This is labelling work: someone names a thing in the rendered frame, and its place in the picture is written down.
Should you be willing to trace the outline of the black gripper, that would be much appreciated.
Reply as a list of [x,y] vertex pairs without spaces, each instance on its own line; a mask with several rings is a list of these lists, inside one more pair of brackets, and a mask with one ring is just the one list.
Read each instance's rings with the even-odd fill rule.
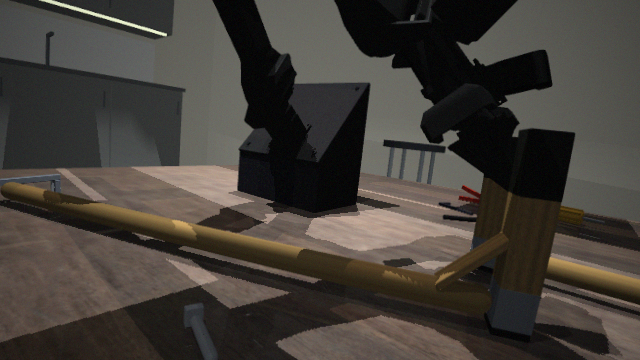
[[513,164],[503,136],[512,137],[520,123],[476,84],[472,67],[461,54],[445,59],[425,76],[421,93],[434,106],[423,113],[420,127],[428,141],[437,144],[444,141],[444,133],[460,131],[459,140],[447,148],[508,192]]

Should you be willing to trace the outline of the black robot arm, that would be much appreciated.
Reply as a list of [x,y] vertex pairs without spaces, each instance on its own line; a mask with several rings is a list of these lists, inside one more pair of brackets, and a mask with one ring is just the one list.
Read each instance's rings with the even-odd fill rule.
[[[360,52],[394,55],[392,68],[411,68],[422,84],[445,59],[465,55],[459,45],[482,38],[517,0],[334,0]],[[249,104],[244,121],[265,128],[269,147],[293,151],[311,128],[288,103],[297,73],[289,53],[271,45],[255,0],[213,0],[241,62]],[[410,21],[415,14],[414,21]],[[505,95],[551,87],[546,50],[485,66],[473,59],[476,84],[501,103]]]

